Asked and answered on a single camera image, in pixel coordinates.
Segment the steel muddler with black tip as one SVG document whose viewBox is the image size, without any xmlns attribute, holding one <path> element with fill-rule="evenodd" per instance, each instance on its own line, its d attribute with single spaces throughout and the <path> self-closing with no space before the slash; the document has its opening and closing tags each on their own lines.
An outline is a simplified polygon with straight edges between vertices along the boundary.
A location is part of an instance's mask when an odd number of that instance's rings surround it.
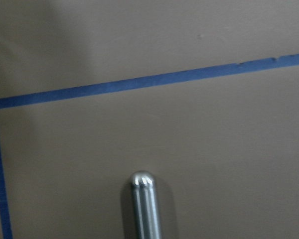
<svg viewBox="0 0 299 239">
<path fill-rule="evenodd" d="M 147 171 L 138 171 L 132 174 L 131 192 L 137 238 L 161 239 L 162 232 L 154 176 Z"/>
</svg>

